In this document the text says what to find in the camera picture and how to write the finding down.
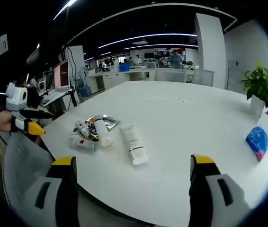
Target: white flower pot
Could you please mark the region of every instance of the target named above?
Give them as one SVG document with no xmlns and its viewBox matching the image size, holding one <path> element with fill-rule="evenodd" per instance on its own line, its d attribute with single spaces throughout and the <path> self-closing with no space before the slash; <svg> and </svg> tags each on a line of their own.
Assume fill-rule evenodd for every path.
<svg viewBox="0 0 268 227">
<path fill-rule="evenodd" d="M 255 95 L 252 95 L 250 108 L 251 108 L 251 112 L 257 118 L 260 118 L 262 115 L 263 109 L 265 108 L 265 102 L 260 100 Z"/>
</svg>

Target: potted plant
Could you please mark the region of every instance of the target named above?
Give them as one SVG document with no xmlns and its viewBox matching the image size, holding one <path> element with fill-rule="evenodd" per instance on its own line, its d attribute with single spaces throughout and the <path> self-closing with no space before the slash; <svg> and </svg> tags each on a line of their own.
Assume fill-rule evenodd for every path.
<svg viewBox="0 0 268 227">
<path fill-rule="evenodd" d="M 268 69 L 257 62 L 257 68 L 253 72 L 247 71 L 243 75 L 245 79 L 241 82 L 243 90 L 247 91 L 247 100 L 251 98 L 250 108 L 260 117 L 264 107 L 268 108 Z"/>
</svg>

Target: blue packet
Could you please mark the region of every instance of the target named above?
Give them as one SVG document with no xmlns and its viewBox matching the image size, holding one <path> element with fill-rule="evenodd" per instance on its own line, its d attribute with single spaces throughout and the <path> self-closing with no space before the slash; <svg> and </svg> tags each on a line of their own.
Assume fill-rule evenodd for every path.
<svg viewBox="0 0 268 227">
<path fill-rule="evenodd" d="M 266 132 L 261 127 L 255 127 L 248 134 L 246 141 L 254 151 L 258 161 L 260 161 L 268 148 L 268 136 Z"/>
</svg>

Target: green leaves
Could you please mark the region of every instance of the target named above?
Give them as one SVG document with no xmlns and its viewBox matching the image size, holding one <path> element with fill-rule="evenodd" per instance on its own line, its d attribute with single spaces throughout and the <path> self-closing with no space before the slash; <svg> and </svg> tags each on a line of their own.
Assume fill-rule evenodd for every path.
<svg viewBox="0 0 268 227">
<path fill-rule="evenodd" d="M 268 108 L 268 69 L 257 62 L 257 68 L 253 72 L 246 71 L 243 75 L 245 79 L 241 80 L 241 83 L 243 90 L 247 90 L 247 100 L 255 95 L 264 101 Z"/>
</svg>

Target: white tube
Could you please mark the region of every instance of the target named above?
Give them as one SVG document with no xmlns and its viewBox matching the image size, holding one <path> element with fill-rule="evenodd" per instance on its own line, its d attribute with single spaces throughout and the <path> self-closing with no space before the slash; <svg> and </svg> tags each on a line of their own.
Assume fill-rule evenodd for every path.
<svg viewBox="0 0 268 227">
<path fill-rule="evenodd" d="M 85 138 L 87 138 L 90 135 L 89 128 L 84 121 L 80 120 L 76 121 L 75 127 Z"/>
<path fill-rule="evenodd" d="M 88 149 L 96 151 L 96 143 L 88 140 L 69 138 L 69 144 L 73 149 Z"/>
<path fill-rule="evenodd" d="M 102 119 L 102 115 L 94 116 L 94 125 L 100 145 L 103 148 L 111 146 L 113 143 L 109 136 L 109 132 L 107 131 L 107 127 Z"/>
<path fill-rule="evenodd" d="M 120 132 L 124 138 L 125 144 L 128 146 L 129 155 L 134 165 L 138 165 L 148 161 L 142 141 L 138 137 L 136 127 L 128 124 L 120 127 Z"/>
</svg>

